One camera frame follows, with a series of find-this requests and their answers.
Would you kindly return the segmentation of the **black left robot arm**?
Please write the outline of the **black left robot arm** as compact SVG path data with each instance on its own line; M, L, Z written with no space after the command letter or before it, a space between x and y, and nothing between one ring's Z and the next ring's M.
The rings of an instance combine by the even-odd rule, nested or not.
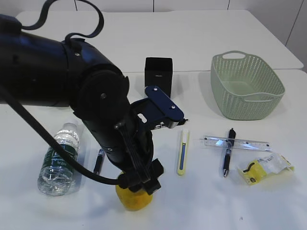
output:
M74 171L92 180L151 195L161 185L164 169L153 158L152 132L139 117L157 111L151 97L130 103L130 82L122 71L83 39L62 42L36 36L14 17L0 17L0 101L9 104L47 139L38 188L46 195L65 194ZM70 107L121 169L108 179L77 163L76 127L69 124L52 137L25 105Z

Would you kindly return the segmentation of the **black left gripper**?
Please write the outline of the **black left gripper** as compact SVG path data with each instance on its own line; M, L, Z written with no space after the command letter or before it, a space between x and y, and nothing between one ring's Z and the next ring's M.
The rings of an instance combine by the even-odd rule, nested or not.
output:
M161 188L158 178L164 168L158 159L153 159L153 149L150 131L133 135L125 131L114 146L105 147L110 162L122 171L118 176L120 188L134 193L143 189L149 195Z

